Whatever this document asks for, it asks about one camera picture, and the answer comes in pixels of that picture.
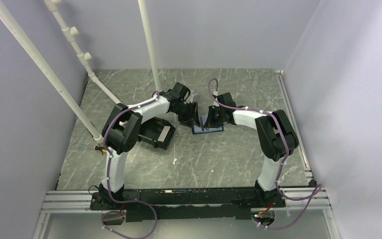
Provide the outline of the blue leather card holder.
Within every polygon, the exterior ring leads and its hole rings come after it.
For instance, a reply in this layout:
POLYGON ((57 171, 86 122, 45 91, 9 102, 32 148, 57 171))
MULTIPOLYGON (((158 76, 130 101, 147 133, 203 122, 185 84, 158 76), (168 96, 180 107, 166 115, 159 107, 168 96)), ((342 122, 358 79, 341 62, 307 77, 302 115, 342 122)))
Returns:
POLYGON ((199 116, 199 121, 201 123, 201 127, 198 127, 194 125, 191 128, 192 134, 206 134, 206 133, 214 133, 214 132, 222 132, 224 131, 224 127, 217 127, 217 128, 209 128, 209 127, 203 127, 204 123, 207 121, 207 115, 199 116))

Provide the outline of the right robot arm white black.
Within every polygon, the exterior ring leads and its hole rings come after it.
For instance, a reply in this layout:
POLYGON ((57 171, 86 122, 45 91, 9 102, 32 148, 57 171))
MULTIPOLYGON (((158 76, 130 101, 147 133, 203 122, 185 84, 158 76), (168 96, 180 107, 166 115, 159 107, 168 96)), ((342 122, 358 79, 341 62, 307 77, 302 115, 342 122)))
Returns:
POLYGON ((260 190, 254 200, 261 207, 273 201, 273 190, 278 188, 280 175, 287 157, 299 146, 296 133, 283 110, 267 112, 249 107, 237 107, 230 93, 210 95, 214 103, 209 107, 205 128, 218 128, 223 124, 246 126, 257 131, 265 159, 257 184, 260 190))

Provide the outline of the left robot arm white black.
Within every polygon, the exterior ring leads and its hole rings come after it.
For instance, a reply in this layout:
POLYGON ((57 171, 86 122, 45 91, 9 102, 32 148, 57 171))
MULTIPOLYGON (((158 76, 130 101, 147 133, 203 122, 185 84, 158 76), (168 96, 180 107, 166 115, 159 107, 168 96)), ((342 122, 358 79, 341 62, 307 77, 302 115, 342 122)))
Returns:
POLYGON ((186 100, 191 91, 177 82, 166 92, 155 91, 153 96, 139 104, 117 104, 102 130, 102 146, 106 150, 105 176, 98 187, 103 202, 110 209, 117 209, 123 202, 124 169, 127 153, 139 139, 142 124, 156 116, 174 113, 180 124, 200 126, 198 104, 186 100))

